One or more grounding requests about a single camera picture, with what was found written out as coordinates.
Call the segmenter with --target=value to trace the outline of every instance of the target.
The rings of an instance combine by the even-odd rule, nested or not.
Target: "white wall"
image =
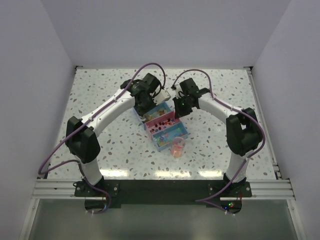
[[[292,0],[253,68],[280,170],[320,239],[320,1]]]
[[[39,0],[0,1],[0,239],[19,237],[73,65]]]
[[[42,0],[85,67],[253,66],[290,0]]]

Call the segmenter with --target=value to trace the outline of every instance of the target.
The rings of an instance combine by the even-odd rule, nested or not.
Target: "plastic container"
[[[175,119],[175,112],[171,111],[167,114],[164,114],[156,119],[148,121],[145,126],[145,130],[149,137],[151,138],[152,135],[159,133],[165,129],[171,128],[175,124],[180,123],[180,119]]]
[[[160,152],[171,146],[172,141],[176,137],[181,137],[183,139],[188,138],[188,131],[182,122],[179,122],[169,128],[166,128],[156,134],[152,135],[152,141],[156,149]]]
[[[148,111],[147,113],[145,113],[143,115],[143,117],[139,116],[135,109],[133,109],[133,112],[136,115],[136,117],[138,118],[138,120],[140,121],[140,123],[142,123],[144,130],[146,130],[145,123],[148,123],[156,118],[159,118],[162,115],[170,113],[171,109],[166,102],[162,102],[158,106],[156,106],[155,108],[153,108],[150,111]]]
[[[171,143],[171,154],[175,158],[180,158],[184,154],[186,141],[182,137],[175,137]]]

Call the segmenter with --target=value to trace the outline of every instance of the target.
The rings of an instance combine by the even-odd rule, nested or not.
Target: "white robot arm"
[[[103,176],[98,167],[97,156],[100,152],[98,137],[102,131],[120,114],[135,108],[143,116],[156,105],[170,99],[165,89],[156,92],[160,81],[153,75],[147,74],[142,80],[135,80],[121,97],[117,96],[123,91],[129,81],[121,85],[121,89],[94,111],[78,119],[71,117],[67,123],[66,136],[79,128],[83,123],[90,122],[78,134],[67,140],[65,144],[81,163],[83,173],[90,184],[96,186]]]
[[[241,165],[246,157],[258,147],[263,135],[256,124],[237,112],[244,112],[257,120],[254,110],[234,107],[218,99],[215,95],[213,100],[209,89],[199,89],[192,78],[173,86],[172,89],[176,91],[176,96],[173,99],[176,118],[190,114],[192,108],[196,107],[212,114],[226,125],[227,143],[231,149],[231,157],[229,167],[223,178],[230,181],[236,176],[232,181],[233,183],[246,181],[248,161],[242,168]]]

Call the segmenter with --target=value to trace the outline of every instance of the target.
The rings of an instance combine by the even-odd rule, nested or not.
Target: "transparent cup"
[[[171,154],[175,158],[180,158],[184,154],[186,141],[182,137],[175,137],[171,143]]]

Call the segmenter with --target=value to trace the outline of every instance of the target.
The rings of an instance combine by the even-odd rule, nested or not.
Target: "speckled white surface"
[[[114,94],[123,81],[132,77],[135,69],[78,69],[69,102],[59,133],[65,136],[66,123],[72,116],[81,118],[101,105]],[[183,69],[166,69],[168,89],[171,96],[176,76]],[[211,77],[213,91],[219,98],[242,108],[256,108],[256,103],[245,70],[206,70]],[[145,69],[139,75],[151,73],[161,81],[161,71]],[[208,88],[208,79],[200,72],[188,72],[184,79],[192,77],[200,88]],[[172,99],[168,102],[174,109]],[[100,135],[101,152],[98,164],[105,178],[118,179],[221,179],[229,165],[230,150],[227,146],[226,128],[214,116],[202,110],[181,118],[190,135],[186,140],[185,154],[174,158],[170,150],[157,152],[132,110],[121,114]],[[51,165],[74,159],[64,145],[52,157]],[[49,179],[79,179],[74,163],[64,165],[49,173]],[[266,145],[254,156],[247,169],[252,180],[276,179],[272,157]]]

